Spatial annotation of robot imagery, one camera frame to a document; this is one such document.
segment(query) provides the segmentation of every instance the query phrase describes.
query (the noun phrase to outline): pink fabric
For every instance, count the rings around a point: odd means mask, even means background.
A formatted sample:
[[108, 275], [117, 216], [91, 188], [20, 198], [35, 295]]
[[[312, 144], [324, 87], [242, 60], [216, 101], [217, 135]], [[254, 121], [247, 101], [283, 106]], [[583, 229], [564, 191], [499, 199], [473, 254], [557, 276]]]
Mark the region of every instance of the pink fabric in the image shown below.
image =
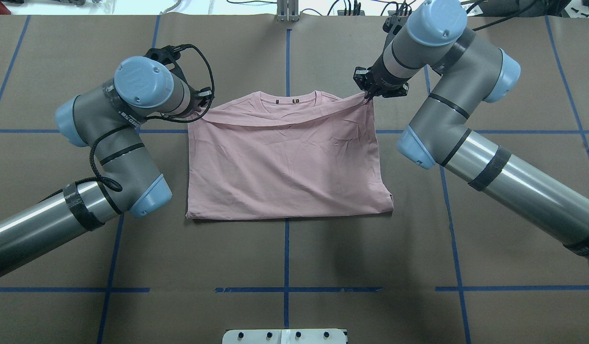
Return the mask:
[[373, 101], [262, 92], [189, 124], [187, 218], [255, 220], [392, 211]]

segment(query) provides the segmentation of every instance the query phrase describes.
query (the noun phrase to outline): blue cap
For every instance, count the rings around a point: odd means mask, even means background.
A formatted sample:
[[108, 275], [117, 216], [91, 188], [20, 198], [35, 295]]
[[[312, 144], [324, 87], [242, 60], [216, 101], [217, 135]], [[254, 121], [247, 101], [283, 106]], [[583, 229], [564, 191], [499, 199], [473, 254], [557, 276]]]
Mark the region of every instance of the blue cap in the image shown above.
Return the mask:
[[405, 128], [397, 141], [397, 150], [427, 170], [435, 165], [435, 159], [410, 126]]
[[517, 83], [518, 79], [520, 78], [520, 72], [522, 71], [520, 64], [512, 59], [511, 56], [507, 55], [503, 49], [501, 49], [501, 53], [501, 72], [498, 75], [498, 80], [496, 80], [494, 89], [492, 89], [492, 92], [490, 92], [490, 94], [484, 100], [486, 103], [493, 103], [501, 100], [504, 96], [507, 95], [507, 92], [509, 92], [511, 88], [515, 86], [515, 83]]
[[87, 143], [82, 140], [80, 134], [78, 134], [78, 130], [76, 130], [76, 124], [74, 124], [74, 102], [76, 101], [76, 98], [78, 98], [78, 96], [71, 98], [56, 109], [56, 127], [59, 128], [59, 131], [67, 138], [69, 143], [78, 147], [86, 147], [88, 146]]
[[154, 108], [174, 92], [174, 77], [161, 63], [143, 56], [122, 61], [114, 73], [114, 86], [125, 102], [138, 108]]
[[454, 43], [466, 26], [467, 11], [458, 0], [425, 0], [405, 24], [411, 38], [426, 46]]
[[133, 217], [146, 216], [165, 205], [171, 198], [172, 190], [169, 189], [165, 177], [161, 174], [142, 196], [133, 203], [129, 212]]

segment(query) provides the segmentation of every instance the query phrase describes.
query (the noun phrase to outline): metallic cylinder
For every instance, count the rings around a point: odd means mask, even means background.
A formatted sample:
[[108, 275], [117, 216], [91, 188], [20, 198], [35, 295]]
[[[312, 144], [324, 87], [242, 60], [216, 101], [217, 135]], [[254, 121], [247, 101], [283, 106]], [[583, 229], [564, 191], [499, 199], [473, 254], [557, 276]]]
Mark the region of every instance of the metallic cylinder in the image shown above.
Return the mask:
[[[472, 132], [446, 168], [468, 183], [496, 156], [498, 146]], [[589, 200], [511, 155], [482, 191], [565, 245], [589, 237]]]
[[[117, 216], [96, 182], [78, 185], [78, 193], [101, 222]], [[63, 193], [0, 222], [0, 277], [86, 232]]]

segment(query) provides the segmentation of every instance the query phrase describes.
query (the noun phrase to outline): folded shirt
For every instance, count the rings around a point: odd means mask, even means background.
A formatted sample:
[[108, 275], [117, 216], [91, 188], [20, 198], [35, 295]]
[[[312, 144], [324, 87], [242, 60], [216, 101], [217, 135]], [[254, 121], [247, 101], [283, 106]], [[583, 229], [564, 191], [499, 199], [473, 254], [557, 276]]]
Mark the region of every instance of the folded shirt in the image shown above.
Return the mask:
[[373, 100], [254, 92], [189, 123], [187, 218], [257, 220], [393, 210]]

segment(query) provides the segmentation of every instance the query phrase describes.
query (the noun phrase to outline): white mounting plate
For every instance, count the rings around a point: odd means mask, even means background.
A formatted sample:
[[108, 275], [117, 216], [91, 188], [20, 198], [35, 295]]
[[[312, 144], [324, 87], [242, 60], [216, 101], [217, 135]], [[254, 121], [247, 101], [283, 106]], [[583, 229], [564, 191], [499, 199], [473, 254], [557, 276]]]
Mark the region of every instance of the white mounting plate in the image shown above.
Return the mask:
[[222, 344], [347, 344], [347, 331], [340, 329], [230, 330]]

